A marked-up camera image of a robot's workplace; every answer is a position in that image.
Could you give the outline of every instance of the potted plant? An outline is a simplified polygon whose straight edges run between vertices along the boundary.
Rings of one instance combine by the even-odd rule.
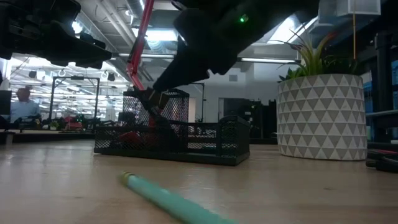
[[[333,37],[326,36],[315,50],[300,37],[301,43],[290,44],[305,63],[289,69],[277,88],[282,155],[338,161],[366,158],[363,80],[353,75],[354,60],[324,54],[325,44]]]
[[[56,131],[56,130],[58,129],[59,126],[60,126],[60,125],[58,124],[57,121],[52,121],[52,122],[50,123],[50,130]]]

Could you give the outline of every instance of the person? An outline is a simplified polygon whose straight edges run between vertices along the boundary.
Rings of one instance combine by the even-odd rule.
[[[19,101],[11,103],[10,123],[14,123],[18,118],[40,115],[39,105],[29,99],[29,89],[18,89],[17,97]]]

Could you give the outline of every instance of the wooden table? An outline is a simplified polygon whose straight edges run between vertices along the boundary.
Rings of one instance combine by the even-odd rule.
[[[178,223],[116,180],[141,175],[239,223],[397,223],[398,175],[252,146],[237,167],[93,155],[93,141],[0,149],[0,223]]]

